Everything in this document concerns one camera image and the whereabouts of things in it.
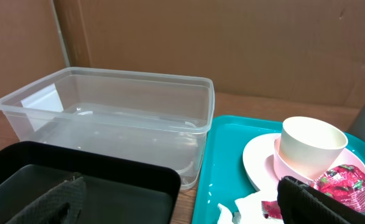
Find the red snack wrapper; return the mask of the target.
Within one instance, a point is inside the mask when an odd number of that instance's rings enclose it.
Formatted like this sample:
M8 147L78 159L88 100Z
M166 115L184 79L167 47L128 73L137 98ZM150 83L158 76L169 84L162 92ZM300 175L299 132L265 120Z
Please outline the red snack wrapper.
M365 215L365 173L356 166L334 167L307 185ZM262 206L266 218L282 218L278 202L263 202Z

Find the white napkin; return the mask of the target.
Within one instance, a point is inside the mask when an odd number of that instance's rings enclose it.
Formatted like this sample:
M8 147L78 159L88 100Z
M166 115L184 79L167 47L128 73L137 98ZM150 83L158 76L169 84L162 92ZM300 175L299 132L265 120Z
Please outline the white napkin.
M263 202L277 203L276 190L261 190L244 198L236 199L237 212L232 213L227 207L218 204L220 215L217 224L283 224L282 218L266 218Z

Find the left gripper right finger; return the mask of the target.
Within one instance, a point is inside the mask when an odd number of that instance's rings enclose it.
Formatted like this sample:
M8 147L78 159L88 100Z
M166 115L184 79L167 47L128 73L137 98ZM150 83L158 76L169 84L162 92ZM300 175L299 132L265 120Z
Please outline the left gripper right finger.
M365 224L365 215L291 176L279 181L277 192L284 224Z

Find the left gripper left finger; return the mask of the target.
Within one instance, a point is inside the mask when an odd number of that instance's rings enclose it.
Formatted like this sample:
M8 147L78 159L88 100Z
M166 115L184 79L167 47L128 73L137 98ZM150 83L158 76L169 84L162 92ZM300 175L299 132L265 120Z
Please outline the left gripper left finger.
M73 176L28 204L7 224L76 224L85 198L84 178Z

